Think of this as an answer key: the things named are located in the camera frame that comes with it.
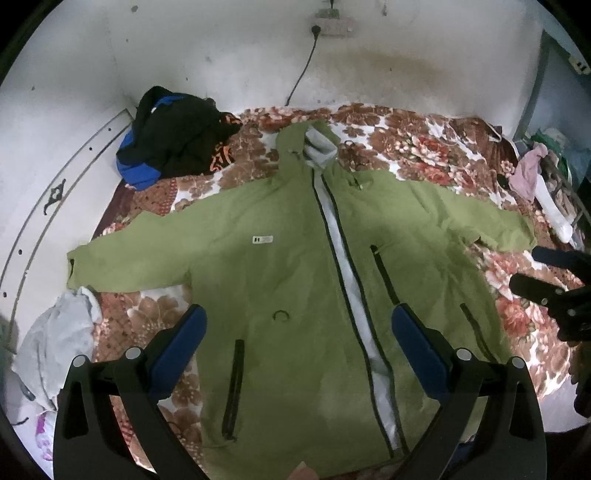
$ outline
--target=small black ring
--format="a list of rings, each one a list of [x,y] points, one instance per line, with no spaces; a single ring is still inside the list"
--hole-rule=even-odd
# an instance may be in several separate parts
[[[277,311],[276,311],[276,312],[273,314],[273,320],[276,320],[276,319],[277,319],[277,314],[278,314],[278,313],[285,313],[285,315],[287,315],[287,318],[286,318],[286,320],[289,320],[289,319],[290,319],[290,314],[289,314],[289,313],[287,313],[285,310],[277,310]]]

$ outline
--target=orange patterned cloth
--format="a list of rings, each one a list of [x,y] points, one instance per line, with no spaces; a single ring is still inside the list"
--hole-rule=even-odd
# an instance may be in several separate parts
[[[515,210],[534,224],[540,245],[559,247],[541,209],[526,204],[497,183],[497,175],[513,173],[517,158],[511,144],[486,122],[477,118],[449,119],[440,115],[354,103],[338,109],[303,111],[291,108],[259,108],[240,115],[242,129],[228,142],[235,162],[210,176],[161,180],[143,192],[133,193],[112,219],[105,234],[124,228],[140,212],[159,215],[181,211],[194,202],[244,183],[266,178],[277,170],[277,132],[292,122],[325,119],[342,139],[339,161],[351,170],[384,169],[401,180],[437,183],[459,194],[494,202]],[[502,324],[514,354],[528,365],[538,398],[557,390],[568,377],[571,349],[557,339],[557,325],[547,309],[513,295],[509,279],[516,272],[574,288],[579,281],[569,272],[536,264],[528,253],[501,254],[482,246],[469,248],[491,287]],[[133,346],[145,346],[161,329],[176,323],[191,303],[187,286],[128,294],[102,294],[104,320],[96,328],[95,361],[118,358]],[[114,402],[116,416],[135,460],[148,466],[121,402]],[[173,392],[160,409],[193,459],[202,465],[199,372],[190,362]],[[381,480],[395,472],[387,465],[341,475],[333,480]]]

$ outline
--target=screw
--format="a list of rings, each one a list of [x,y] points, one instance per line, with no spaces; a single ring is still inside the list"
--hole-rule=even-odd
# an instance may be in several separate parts
[[[86,357],[84,355],[78,355],[73,361],[72,365],[74,367],[81,367],[86,362]]]
[[[513,357],[513,360],[511,361],[511,363],[516,368],[523,368],[523,367],[525,367],[525,362],[523,361],[522,358],[519,358],[518,356]]]
[[[470,353],[470,350],[466,350],[465,348],[460,348],[456,352],[456,355],[460,360],[464,360],[465,362],[467,362],[468,360],[470,360],[472,358],[472,354]]]
[[[133,346],[125,352],[127,360],[135,360],[142,354],[142,349],[138,346]]]

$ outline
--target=power cord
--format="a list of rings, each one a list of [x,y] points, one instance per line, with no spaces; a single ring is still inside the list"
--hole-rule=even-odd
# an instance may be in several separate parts
[[[306,66],[304,67],[304,71],[301,73],[300,78],[297,79],[294,89],[291,91],[289,97],[287,97],[287,101],[285,103],[285,106],[290,105],[291,97],[293,96],[294,92],[296,91],[297,86],[300,84],[300,80],[303,78],[304,74],[306,73],[306,70],[308,69],[308,65],[310,64],[310,60],[312,60],[312,55],[314,54],[314,50],[316,49],[316,43],[318,42],[318,36],[320,35],[320,27],[318,25],[314,25],[312,27],[312,34],[314,35],[314,46],[312,47],[312,51],[310,52],[310,56],[308,57],[308,62],[306,63]]]

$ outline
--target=hood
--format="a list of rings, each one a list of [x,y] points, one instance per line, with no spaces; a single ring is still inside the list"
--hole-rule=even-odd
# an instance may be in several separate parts
[[[279,175],[292,178],[335,163],[340,139],[325,120],[291,124],[277,135]]]

